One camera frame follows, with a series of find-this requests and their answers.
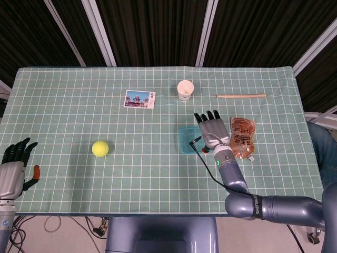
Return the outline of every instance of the paper cup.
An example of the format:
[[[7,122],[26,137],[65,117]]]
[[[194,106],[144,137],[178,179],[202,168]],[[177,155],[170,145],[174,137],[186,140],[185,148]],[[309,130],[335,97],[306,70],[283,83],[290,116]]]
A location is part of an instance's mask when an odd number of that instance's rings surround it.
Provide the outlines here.
[[[194,85],[189,80],[182,80],[177,86],[178,98],[181,101],[187,101],[190,99],[192,92],[194,90]]]

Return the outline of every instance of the person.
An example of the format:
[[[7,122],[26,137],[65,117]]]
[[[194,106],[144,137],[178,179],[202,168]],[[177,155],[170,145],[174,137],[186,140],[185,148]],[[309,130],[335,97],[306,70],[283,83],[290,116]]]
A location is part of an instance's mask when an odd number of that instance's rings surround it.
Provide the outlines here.
[[[307,122],[307,125],[325,189],[329,184],[337,182],[337,142],[328,129],[312,122]]]

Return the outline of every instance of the blue tray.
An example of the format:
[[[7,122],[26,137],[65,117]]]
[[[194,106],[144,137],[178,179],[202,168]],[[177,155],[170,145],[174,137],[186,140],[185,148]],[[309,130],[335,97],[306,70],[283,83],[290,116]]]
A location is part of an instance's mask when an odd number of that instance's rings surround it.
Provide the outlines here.
[[[179,128],[179,148],[180,152],[183,154],[195,154],[194,150],[189,145],[189,142],[193,141],[195,138],[201,136],[200,128],[198,126],[186,126]],[[204,139],[201,139],[194,144],[199,153],[202,152],[202,148],[205,147]]]

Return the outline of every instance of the chopstick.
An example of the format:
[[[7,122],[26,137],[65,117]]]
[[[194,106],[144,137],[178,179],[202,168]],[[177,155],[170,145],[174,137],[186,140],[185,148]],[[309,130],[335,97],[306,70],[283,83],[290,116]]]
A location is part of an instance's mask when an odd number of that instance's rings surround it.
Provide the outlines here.
[[[234,95],[216,95],[217,98],[222,99],[249,99],[249,98],[265,98],[266,93],[258,94],[234,94]]]

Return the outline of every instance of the yellow tennis ball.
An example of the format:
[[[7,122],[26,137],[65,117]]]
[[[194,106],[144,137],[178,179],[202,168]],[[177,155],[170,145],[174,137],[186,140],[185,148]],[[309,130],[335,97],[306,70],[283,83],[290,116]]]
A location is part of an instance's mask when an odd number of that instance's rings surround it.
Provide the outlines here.
[[[105,141],[96,141],[92,146],[93,154],[97,157],[104,157],[109,152],[109,146]]]

